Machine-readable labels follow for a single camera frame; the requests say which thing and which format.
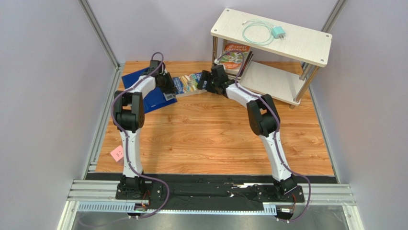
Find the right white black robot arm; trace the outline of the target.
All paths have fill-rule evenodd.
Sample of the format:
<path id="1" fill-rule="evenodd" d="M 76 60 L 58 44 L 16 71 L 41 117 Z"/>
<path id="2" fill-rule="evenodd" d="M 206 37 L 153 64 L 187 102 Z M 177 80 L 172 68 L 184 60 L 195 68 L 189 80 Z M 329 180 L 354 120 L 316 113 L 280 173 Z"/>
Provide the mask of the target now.
<path id="1" fill-rule="evenodd" d="M 280 139 L 280 118 L 274 101 L 268 94 L 257 94 L 244 88 L 237 81 L 229 79 L 223 65 L 203 70 L 197 88 L 222 95 L 246 107 L 249 126 L 258 136 L 267 152 L 273 183 L 281 194 L 287 194 L 297 187 L 293 171 L 289 168 Z"/>

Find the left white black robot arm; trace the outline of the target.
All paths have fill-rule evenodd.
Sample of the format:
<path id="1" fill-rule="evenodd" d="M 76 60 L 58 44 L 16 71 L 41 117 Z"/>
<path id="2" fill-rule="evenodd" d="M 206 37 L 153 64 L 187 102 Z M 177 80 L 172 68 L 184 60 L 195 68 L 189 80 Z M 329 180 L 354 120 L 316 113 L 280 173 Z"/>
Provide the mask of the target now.
<path id="1" fill-rule="evenodd" d="M 123 91 L 116 91 L 111 105 L 111 118 L 119 130 L 124 155 L 124 169 L 118 189 L 121 194 L 146 192 L 140 157 L 140 134 L 145 122 L 144 97 L 155 89 L 174 93 L 170 74 L 162 60 L 151 60 L 149 67 Z"/>

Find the three days to see book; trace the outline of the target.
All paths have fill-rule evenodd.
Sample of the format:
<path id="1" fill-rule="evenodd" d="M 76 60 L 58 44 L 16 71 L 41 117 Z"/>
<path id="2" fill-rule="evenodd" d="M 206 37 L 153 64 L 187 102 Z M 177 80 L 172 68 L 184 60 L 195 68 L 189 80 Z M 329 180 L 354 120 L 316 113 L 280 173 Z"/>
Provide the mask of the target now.
<path id="1" fill-rule="evenodd" d="M 242 75 L 245 73 L 246 68 L 248 67 L 248 65 L 249 65 L 249 64 L 251 63 L 251 61 L 252 61 L 252 58 L 253 58 L 253 52 L 250 51 L 250 52 L 248 53 L 248 56 L 247 56 L 246 59 L 245 59 L 245 63 L 244 63 L 244 66 L 243 66 L 241 72 L 237 75 L 238 81 L 241 79 Z"/>

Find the blue treehouse book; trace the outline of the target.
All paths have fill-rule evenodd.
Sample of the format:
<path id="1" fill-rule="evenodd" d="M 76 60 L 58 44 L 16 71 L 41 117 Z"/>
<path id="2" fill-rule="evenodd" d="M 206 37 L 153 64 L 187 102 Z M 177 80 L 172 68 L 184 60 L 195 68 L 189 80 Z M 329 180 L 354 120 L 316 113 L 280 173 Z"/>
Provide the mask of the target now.
<path id="1" fill-rule="evenodd" d="M 173 77 L 173 83 L 177 89 L 176 98 L 181 98 L 184 96 L 190 96 L 195 94 L 200 94 L 206 92 L 206 90 L 200 90 L 197 85 L 201 79 L 201 72 L 193 73 L 190 75 L 182 75 L 178 77 Z"/>

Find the orange 78-storey treehouse book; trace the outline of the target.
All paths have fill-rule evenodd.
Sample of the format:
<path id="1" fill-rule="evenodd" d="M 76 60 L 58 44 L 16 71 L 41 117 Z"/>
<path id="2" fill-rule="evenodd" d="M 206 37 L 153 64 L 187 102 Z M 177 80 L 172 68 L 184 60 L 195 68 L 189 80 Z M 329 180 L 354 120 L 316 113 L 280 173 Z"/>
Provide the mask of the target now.
<path id="1" fill-rule="evenodd" d="M 249 53 L 249 46 L 228 43 L 225 46 L 222 54 L 223 56 L 219 59 L 219 64 L 223 64 L 229 73 L 237 74 L 241 67 L 241 63 L 246 61 Z"/>

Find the blue file folder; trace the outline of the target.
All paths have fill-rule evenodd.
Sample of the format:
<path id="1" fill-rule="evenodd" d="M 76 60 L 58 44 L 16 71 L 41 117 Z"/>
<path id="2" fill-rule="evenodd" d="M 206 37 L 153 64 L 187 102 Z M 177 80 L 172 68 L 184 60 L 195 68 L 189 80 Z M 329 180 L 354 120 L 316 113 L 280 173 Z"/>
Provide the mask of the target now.
<path id="1" fill-rule="evenodd" d="M 136 83 L 148 68 L 122 76 L 122 83 L 127 89 Z M 155 88 L 147 95 L 143 95 L 144 111 L 149 113 L 177 102 L 175 94 L 164 94 L 160 88 Z"/>

